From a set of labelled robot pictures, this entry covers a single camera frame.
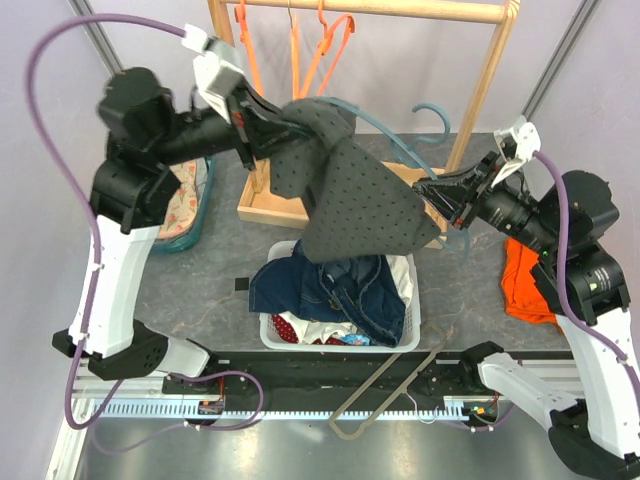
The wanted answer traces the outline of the blue grey hanger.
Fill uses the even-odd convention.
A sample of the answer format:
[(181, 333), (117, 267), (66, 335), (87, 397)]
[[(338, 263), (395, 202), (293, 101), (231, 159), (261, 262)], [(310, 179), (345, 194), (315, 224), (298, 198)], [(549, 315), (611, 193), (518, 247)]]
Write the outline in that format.
[[(428, 110), (435, 113), (442, 121), (443, 132), (437, 138), (429, 138), (428, 136), (421, 135), (418, 136), (411, 144), (407, 144), (381, 121), (350, 102), (332, 96), (316, 96), (312, 97), (312, 100), (317, 100), (325, 104), (335, 106), (339, 109), (346, 110), (350, 115), (361, 118), (366, 123), (374, 126), (389, 140), (390, 150), (392, 155), (395, 157), (397, 164), (417, 166), (418, 170), (421, 173), (426, 173), (429, 179), (439, 182), (440, 174), (436, 174), (435, 170), (420, 157), (415, 150), (415, 146), (420, 142), (431, 145), (441, 145), (448, 139), (451, 131), (450, 118), (446, 111), (440, 106), (429, 102), (421, 102), (412, 107), (413, 113), (417, 113), (420, 110)], [(460, 256), (460, 263), (464, 263), (467, 260), (470, 251), (470, 234), (467, 231), (442, 231), (435, 238), (435, 241), (445, 250), (458, 254)]]

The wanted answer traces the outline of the grey dotted garment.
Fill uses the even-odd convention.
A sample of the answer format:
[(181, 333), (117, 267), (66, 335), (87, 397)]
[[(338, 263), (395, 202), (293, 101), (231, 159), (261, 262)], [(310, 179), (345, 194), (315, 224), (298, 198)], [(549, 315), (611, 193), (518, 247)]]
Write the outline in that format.
[(346, 112), (319, 99), (286, 104), (283, 120), (309, 130), (270, 156), (270, 191), (303, 202), (306, 257), (324, 263), (367, 255), (408, 255), (440, 227), (425, 202), (354, 138)]

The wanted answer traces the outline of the orange plastic hanger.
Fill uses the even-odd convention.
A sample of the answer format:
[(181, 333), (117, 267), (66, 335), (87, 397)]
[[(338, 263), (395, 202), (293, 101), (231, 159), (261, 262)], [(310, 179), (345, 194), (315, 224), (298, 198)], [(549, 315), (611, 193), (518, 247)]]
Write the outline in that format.
[(259, 66), (257, 62), (255, 48), (254, 48), (252, 37), (249, 31), (246, 4), (244, 0), (239, 0), (238, 4), (234, 7), (234, 16), (235, 16), (236, 23), (240, 27), (240, 41), (244, 45), (246, 50), (254, 88), (259, 95), (263, 95), (264, 87), (263, 87), (262, 79), (259, 72)]

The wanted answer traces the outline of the dark blue denim garment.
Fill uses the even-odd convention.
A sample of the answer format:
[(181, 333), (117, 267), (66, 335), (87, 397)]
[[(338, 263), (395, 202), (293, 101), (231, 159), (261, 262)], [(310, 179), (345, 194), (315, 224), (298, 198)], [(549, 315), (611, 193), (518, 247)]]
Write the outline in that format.
[(272, 315), (291, 312), (304, 320), (350, 322), (373, 345), (398, 346), (405, 321), (386, 261), (387, 255), (313, 263), (296, 242), (287, 256), (274, 258), (249, 284), (249, 310)]

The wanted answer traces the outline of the orange hanger with denim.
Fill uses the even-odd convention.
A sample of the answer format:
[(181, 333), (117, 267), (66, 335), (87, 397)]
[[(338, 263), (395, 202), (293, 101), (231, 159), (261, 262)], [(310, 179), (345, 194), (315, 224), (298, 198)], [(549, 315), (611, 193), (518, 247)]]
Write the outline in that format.
[(339, 27), (343, 27), (343, 35), (340, 42), (340, 46), (335, 53), (335, 56), (326, 72), (320, 86), (317, 89), (317, 95), (324, 94), (331, 77), (346, 49), (351, 36), (356, 32), (356, 21), (352, 14), (344, 13), (339, 16), (332, 24), (329, 24), (324, 17), (324, 1), (317, 2), (316, 8), (317, 19), (322, 26), (322, 38), (319, 41), (311, 63), (307, 69), (304, 79), (300, 78), (301, 93), (300, 98), (305, 98), (310, 93), (313, 79), (320, 66), (321, 60), (326, 57), (332, 50), (334, 40), (336, 38), (337, 30)]

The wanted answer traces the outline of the blue floral garment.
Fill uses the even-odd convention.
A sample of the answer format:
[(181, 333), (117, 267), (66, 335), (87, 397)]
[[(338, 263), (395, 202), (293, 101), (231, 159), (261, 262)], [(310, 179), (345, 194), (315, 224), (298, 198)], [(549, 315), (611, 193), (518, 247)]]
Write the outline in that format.
[(349, 346), (370, 346), (371, 339), (364, 334), (348, 334), (339, 338), (339, 341)]

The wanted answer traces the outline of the white shirt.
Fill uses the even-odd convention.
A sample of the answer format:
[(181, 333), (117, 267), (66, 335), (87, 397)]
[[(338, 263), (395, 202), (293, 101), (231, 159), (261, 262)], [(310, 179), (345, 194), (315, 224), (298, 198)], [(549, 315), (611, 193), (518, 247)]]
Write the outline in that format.
[[(386, 261), (393, 277), (397, 293), (405, 304), (406, 312), (413, 293), (408, 264), (404, 256), (387, 255)], [(335, 323), (304, 320), (297, 318), (291, 312), (283, 312), (278, 315), (291, 323), (296, 331), (298, 343), (300, 344), (345, 345), (339, 341), (340, 337), (348, 334), (364, 334), (360, 333), (358, 328), (350, 322)]]

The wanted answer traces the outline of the red polka dot skirt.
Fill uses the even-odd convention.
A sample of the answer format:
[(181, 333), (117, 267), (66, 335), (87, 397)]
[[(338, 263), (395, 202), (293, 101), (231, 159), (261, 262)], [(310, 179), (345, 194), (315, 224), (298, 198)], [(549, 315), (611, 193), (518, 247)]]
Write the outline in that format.
[(294, 327), (289, 321), (280, 315), (272, 315), (271, 323), (278, 335), (278, 337), (285, 343), (297, 344), (298, 336)]

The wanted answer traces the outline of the white plastic basket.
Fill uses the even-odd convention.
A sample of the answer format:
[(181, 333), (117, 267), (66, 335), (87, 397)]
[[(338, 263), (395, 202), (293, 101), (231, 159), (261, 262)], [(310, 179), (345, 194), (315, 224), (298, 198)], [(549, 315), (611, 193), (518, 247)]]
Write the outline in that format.
[(353, 345), (324, 345), (324, 344), (300, 344), (285, 342), (278, 334), (272, 318), (267, 313), (259, 314), (260, 339), (262, 343), (272, 350), (293, 352), (323, 352), (323, 353), (347, 353), (347, 354), (391, 354), (407, 353), (414, 350), (420, 341), (421, 308), (419, 300), (418, 278), (414, 256), (405, 256), (408, 264), (413, 293), (411, 302), (406, 308), (404, 330), (397, 347), (387, 348), (380, 346), (353, 346)]

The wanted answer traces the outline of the orange hanger with white shirt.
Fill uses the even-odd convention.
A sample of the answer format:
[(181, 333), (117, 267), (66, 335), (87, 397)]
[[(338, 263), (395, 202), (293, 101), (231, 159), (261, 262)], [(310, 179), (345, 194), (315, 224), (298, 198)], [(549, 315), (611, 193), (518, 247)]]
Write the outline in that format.
[(297, 15), (293, 13), (290, 1), (287, 2), (287, 14), (289, 18), (292, 99), (296, 100), (301, 93), (299, 21)]

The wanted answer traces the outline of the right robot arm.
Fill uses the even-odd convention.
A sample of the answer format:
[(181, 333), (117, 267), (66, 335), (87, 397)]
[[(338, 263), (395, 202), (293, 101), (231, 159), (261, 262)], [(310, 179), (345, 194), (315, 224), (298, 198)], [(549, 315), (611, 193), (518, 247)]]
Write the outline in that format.
[(639, 369), (631, 338), (630, 294), (620, 264), (600, 239), (618, 220), (606, 181), (547, 164), (553, 185), (541, 198), (502, 183), (490, 153), (467, 169), (416, 182), (459, 230), (481, 220), (536, 256), (531, 274), (554, 314), (583, 392), (564, 393), (496, 343), (465, 350), (458, 381), (467, 392), (504, 395), (535, 420), (562, 463), (592, 479), (639, 475)]

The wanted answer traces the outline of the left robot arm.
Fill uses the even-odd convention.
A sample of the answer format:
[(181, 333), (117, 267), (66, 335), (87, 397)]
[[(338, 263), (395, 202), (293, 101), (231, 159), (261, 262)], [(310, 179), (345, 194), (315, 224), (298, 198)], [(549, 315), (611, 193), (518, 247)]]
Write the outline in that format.
[(141, 277), (181, 183), (174, 165), (234, 150), (253, 169), (310, 131), (285, 120), (245, 79), (224, 94), (224, 118), (211, 107), (178, 113), (171, 91), (143, 67), (113, 76), (98, 114), (109, 130), (105, 160), (94, 175), (89, 214), (96, 232), (78, 319), (54, 334), (53, 347), (84, 357), (99, 378), (125, 380), (164, 372), (184, 376), (198, 393), (219, 382), (210, 353), (189, 340), (157, 333), (135, 319)]

